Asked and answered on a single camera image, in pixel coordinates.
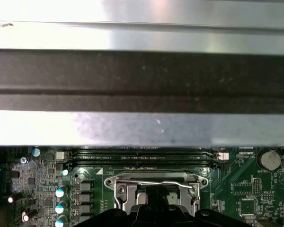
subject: electrolytic capacitor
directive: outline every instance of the electrolytic capacitor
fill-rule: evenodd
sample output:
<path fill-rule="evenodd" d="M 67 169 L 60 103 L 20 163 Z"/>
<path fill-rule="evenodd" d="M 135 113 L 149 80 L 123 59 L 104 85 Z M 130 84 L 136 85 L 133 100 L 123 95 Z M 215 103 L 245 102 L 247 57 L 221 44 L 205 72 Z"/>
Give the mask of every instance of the electrolytic capacitor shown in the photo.
<path fill-rule="evenodd" d="M 57 190 L 56 190 L 56 196 L 58 198 L 61 198 L 62 196 L 64 196 L 67 192 L 67 187 L 65 185 L 60 186 Z"/>
<path fill-rule="evenodd" d="M 9 196 L 8 202 L 13 203 L 13 202 L 16 202 L 16 201 L 18 201 L 22 198 L 23 198 L 23 194 L 21 192 L 18 192 L 16 194 L 12 195 L 12 196 Z"/>
<path fill-rule="evenodd" d="M 58 217 L 58 220 L 55 222 L 55 227 L 64 227 L 64 224 L 67 222 L 67 217 L 65 215 L 61 215 Z"/>
<path fill-rule="evenodd" d="M 34 157 L 39 157 L 40 154 L 41 154 L 41 151 L 40 151 L 39 148 L 33 148 L 33 150 L 32 150 L 32 155 L 33 155 Z"/>
<path fill-rule="evenodd" d="M 57 214 L 62 214 L 65 211 L 66 208 L 67 208 L 67 202 L 66 201 L 60 201 L 58 203 L 58 205 L 56 206 L 55 211 L 56 211 Z"/>
<path fill-rule="evenodd" d="M 27 212 L 24 216 L 23 216 L 23 220 L 24 221 L 29 221 L 30 219 L 32 219 L 34 216 L 36 216 L 38 214 L 37 209 L 33 209 L 29 212 Z"/>

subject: rectangular chip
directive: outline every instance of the rectangular chip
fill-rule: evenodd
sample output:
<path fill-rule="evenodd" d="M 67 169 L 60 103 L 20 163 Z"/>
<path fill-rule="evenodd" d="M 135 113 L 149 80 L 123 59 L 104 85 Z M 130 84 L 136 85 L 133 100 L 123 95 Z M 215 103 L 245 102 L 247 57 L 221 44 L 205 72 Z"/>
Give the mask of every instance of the rectangular chip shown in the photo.
<path fill-rule="evenodd" d="M 80 202 L 90 202 L 89 194 L 80 194 Z"/>
<path fill-rule="evenodd" d="M 89 205 L 80 205 L 80 213 L 90 213 Z"/>
<path fill-rule="evenodd" d="M 90 191 L 90 183 L 81 183 L 80 184 L 81 191 Z"/>
<path fill-rule="evenodd" d="M 79 222 L 81 223 L 81 222 L 86 221 L 88 219 L 90 219 L 90 216 L 80 216 Z"/>

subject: green circuit board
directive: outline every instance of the green circuit board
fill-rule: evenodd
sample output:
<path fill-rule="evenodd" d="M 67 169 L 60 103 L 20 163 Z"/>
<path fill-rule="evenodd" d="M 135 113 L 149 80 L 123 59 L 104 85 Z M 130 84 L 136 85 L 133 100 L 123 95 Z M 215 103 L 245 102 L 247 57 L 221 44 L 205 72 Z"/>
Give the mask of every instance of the green circuit board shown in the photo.
<path fill-rule="evenodd" d="M 15 219 L 9 226 L 22 224 L 23 210 L 37 209 L 38 214 L 29 222 L 28 227 L 52 227 L 60 216 L 55 207 L 61 200 L 68 203 L 63 215 L 67 217 L 67 225 L 74 226 L 92 216 L 114 207 L 114 193 L 104 185 L 104 180 L 123 172 L 189 172 L 208 179 L 209 184 L 201 190 L 201 208 L 209 208 L 235 219 L 254 225 L 256 219 L 275 221 L 284 226 L 284 148 L 277 148 L 281 159 L 280 166 L 273 171 L 264 169 L 257 162 L 259 154 L 270 151 L 269 148 L 219 148 L 217 154 L 227 154 L 227 158 L 211 157 L 220 167 L 179 165 L 174 166 L 114 166 L 113 160 L 118 150 L 105 149 L 106 154 L 95 154 L 86 166 L 66 165 L 70 160 L 71 148 L 38 148 L 41 154 L 31 155 L 35 148 L 9 148 L 8 164 L 0 166 L 4 172 L 2 199 L 9 194 L 22 192 L 24 198 L 15 203 Z M 19 157 L 28 157 L 22 164 Z M 132 155 L 121 155 L 122 160 Z M 156 163 L 179 159 L 179 156 L 148 156 Z M 55 191 L 61 185 L 68 188 L 63 198 L 58 198 Z"/>
<path fill-rule="evenodd" d="M 209 185 L 201 191 L 201 208 L 216 210 L 251 225 L 256 219 L 275 220 L 284 225 L 284 156 L 279 169 L 263 170 L 256 162 L 260 150 L 226 148 L 224 152 L 230 156 L 223 161 L 229 165 L 225 170 L 209 167 L 155 170 L 191 172 L 208 178 Z M 114 207 L 113 192 L 103 185 L 103 179 L 124 171 L 124 168 L 86 169 L 83 178 L 94 179 L 95 215 Z"/>

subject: screw hole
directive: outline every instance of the screw hole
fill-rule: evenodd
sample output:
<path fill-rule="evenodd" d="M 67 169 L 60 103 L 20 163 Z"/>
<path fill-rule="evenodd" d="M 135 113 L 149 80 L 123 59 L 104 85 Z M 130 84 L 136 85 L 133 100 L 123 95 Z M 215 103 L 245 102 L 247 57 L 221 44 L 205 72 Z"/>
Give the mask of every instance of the screw hole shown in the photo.
<path fill-rule="evenodd" d="M 112 185 L 112 181 L 111 181 L 111 180 L 106 181 L 106 185 L 107 185 L 107 186 Z"/>

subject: integrated circuit chip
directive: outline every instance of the integrated circuit chip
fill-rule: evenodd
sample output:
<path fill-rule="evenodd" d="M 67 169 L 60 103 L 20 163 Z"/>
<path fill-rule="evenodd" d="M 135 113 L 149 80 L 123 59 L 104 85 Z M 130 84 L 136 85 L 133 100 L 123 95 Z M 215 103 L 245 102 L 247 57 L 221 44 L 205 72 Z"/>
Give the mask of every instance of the integrated circuit chip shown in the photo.
<path fill-rule="evenodd" d="M 44 206 L 45 207 L 51 207 L 52 206 L 52 200 L 44 200 Z"/>
<path fill-rule="evenodd" d="M 91 184 L 89 182 L 80 184 L 81 191 L 90 191 L 90 188 L 91 188 Z"/>
<path fill-rule="evenodd" d="M 255 201 L 252 199 L 242 199 L 240 201 L 240 215 L 252 216 L 255 214 Z"/>
<path fill-rule="evenodd" d="M 10 172 L 10 177 L 11 178 L 19 178 L 20 177 L 20 172 L 19 171 L 11 171 Z"/>
<path fill-rule="evenodd" d="M 90 216 L 80 216 L 79 222 L 81 223 L 81 222 L 86 221 L 88 219 L 90 219 Z"/>
<path fill-rule="evenodd" d="M 90 213 L 89 205 L 80 205 L 80 213 Z"/>
<path fill-rule="evenodd" d="M 53 154 L 47 154 L 46 155 L 46 160 L 47 161 L 53 161 L 54 160 L 54 155 Z"/>
<path fill-rule="evenodd" d="M 27 179 L 27 184 L 28 185 L 34 185 L 35 184 L 35 178 L 34 177 L 30 177 Z"/>
<path fill-rule="evenodd" d="M 55 169 L 48 169 L 48 173 L 49 174 L 54 174 L 55 173 Z"/>
<path fill-rule="evenodd" d="M 80 194 L 80 202 L 90 202 L 89 194 Z"/>

